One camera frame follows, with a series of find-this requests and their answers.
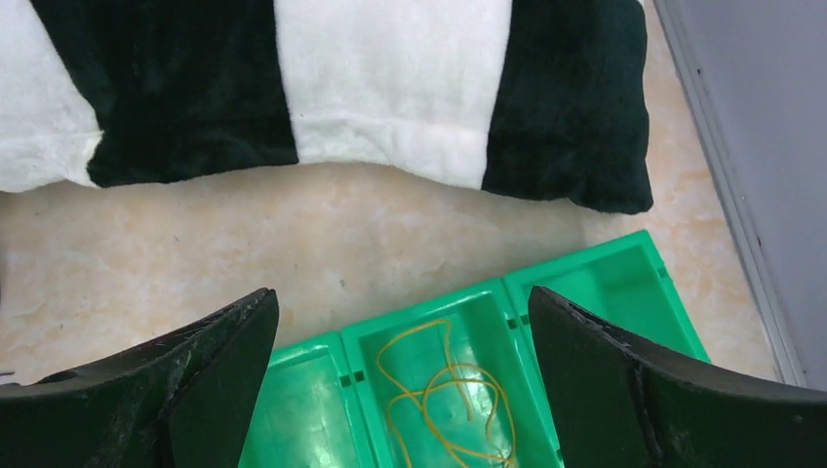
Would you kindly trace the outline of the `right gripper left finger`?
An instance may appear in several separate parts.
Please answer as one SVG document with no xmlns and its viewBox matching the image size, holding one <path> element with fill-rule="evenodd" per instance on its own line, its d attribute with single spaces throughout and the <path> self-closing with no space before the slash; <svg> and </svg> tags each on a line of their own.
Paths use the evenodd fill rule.
<svg viewBox="0 0 827 468">
<path fill-rule="evenodd" d="M 5 467 L 235 467 L 279 322 L 259 289 L 185 327 L 1 388 Z"/>
</svg>

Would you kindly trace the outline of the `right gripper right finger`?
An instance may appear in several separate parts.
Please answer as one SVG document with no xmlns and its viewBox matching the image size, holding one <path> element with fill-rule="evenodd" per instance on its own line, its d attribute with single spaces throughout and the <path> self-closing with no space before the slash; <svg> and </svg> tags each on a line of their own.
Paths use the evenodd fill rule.
<svg viewBox="0 0 827 468">
<path fill-rule="evenodd" d="M 822 467 L 826 395 L 726 370 L 534 287 L 532 341 L 569 467 Z"/>
</svg>

